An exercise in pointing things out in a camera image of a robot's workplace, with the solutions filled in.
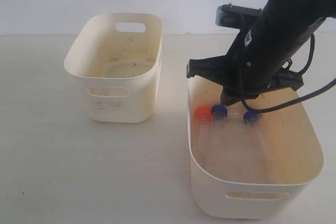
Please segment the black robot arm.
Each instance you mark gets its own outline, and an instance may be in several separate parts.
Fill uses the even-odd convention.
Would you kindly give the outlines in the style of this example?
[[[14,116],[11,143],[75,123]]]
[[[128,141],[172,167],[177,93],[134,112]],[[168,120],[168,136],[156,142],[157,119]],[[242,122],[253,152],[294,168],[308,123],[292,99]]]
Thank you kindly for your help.
[[[292,71],[292,56],[306,42],[314,45],[314,32],[328,18],[335,18],[335,0],[267,0],[260,9],[220,5],[216,24],[239,32],[224,55],[191,59],[186,76],[222,86],[222,105],[281,89],[297,91],[307,67]]]

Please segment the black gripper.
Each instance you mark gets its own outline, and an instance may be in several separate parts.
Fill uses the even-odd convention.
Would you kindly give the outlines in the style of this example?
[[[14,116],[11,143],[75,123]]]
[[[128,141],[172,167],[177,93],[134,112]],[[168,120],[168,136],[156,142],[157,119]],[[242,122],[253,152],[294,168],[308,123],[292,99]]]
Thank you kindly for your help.
[[[300,73],[283,65],[305,42],[301,18],[238,18],[239,33],[227,53],[204,59],[191,59],[186,76],[202,77],[223,87],[220,103],[231,106],[261,93],[303,86]]]

